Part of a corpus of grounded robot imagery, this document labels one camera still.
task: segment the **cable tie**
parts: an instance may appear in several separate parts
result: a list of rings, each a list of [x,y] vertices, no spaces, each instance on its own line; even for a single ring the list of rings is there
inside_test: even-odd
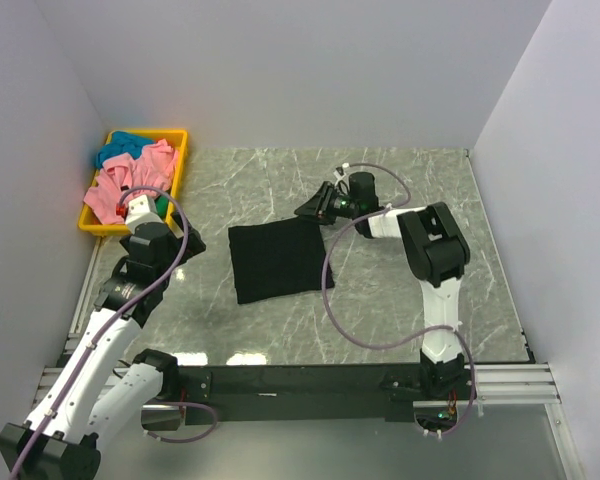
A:
[[[455,326],[449,325],[451,327],[451,332],[459,334],[460,333],[460,326],[461,325],[462,325],[461,321],[458,321],[457,325],[455,325]]]
[[[340,167],[333,171],[333,175],[336,177],[336,186],[338,186],[340,182],[344,182],[344,179],[347,178],[347,173]]]

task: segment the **black bracket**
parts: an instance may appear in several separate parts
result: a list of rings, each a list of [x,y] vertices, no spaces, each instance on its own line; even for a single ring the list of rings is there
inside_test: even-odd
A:
[[[355,172],[349,176],[348,186],[341,182],[336,188],[331,182],[322,182],[315,195],[293,213],[309,222],[333,225],[338,217],[358,218],[381,209],[373,174]],[[372,238],[368,222],[359,222],[355,228],[366,238]]]
[[[151,350],[143,350],[133,359],[133,363],[144,363],[155,367],[162,373],[162,389],[156,396],[158,400],[177,401],[180,398],[182,383],[178,370],[178,359],[168,353]]]
[[[469,398],[464,370],[456,387]],[[306,366],[180,367],[190,401],[208,404],[221,422],[384,418],[413,422],[413,402],[446,400],[423,392],[421,365],[361,364]],[[187,425],[209,424],[209,415],[187,409]]]
[[[397,218],[409,267],[417,279],[438,288],[443,281],[464,275],[471,258],[469,245],[445,203]]]
[[[0,432],[0,453],[9,470],[33,435],[28,425],[7,423]],[[33,444],[20,480],[93,480],[100,466],[100,452],[95,448],[96,435],[85,436],[76,445],[61,438],[42,434]]]

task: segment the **pink cloth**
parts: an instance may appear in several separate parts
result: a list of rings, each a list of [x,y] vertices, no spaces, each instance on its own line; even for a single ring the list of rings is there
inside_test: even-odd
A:
[[[116,204],[123,187],[149,185],[168,190],[171,188],[177,160],[178,151],[170,147],[166,140],[143,147],[142,155],[137,160],[128,153],[111,157],[102,164],[100,174],[96,177],[98,185],[87,190],[84,203],[91,207],[103,225],[124,223],[123,218],[116,215]],[[152,191],[133,192],[125,203],[145,193],[157,196]]]

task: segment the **blue cloth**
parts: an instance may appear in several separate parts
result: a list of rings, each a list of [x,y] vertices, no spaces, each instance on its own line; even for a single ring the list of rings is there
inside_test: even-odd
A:
[[[98,155],[96,155],[96,168],[100,170],[107,158],[115,157],[122,153],[128,153],[134,160],[137,160],[142,155],[142,147],[154,143],[156,142],[150,138],[140,137],[132,133],[113,132],[111,141],[104,145],[98,152]]]

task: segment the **clothing pile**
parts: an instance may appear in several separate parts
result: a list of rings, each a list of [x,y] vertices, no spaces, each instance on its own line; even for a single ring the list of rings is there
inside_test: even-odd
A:
[[[122,224],[123,218],[116,215],[116,204],[122,192],[139,185],[169,191],[177,161],[178,151],[166,140],[154,142],[127,132],[114,132],[111,142],[98,152],[95,161],[96,168],[100,169],[96,176],[97,185],[89,188],[84,203],[91,207],[103,225]],[[126,202],[144,194],[157,196],[152,191],[138,191],[129,195]],[[166,206],[166,199],[156,199],[158,213],[161,210],[166,213]]]

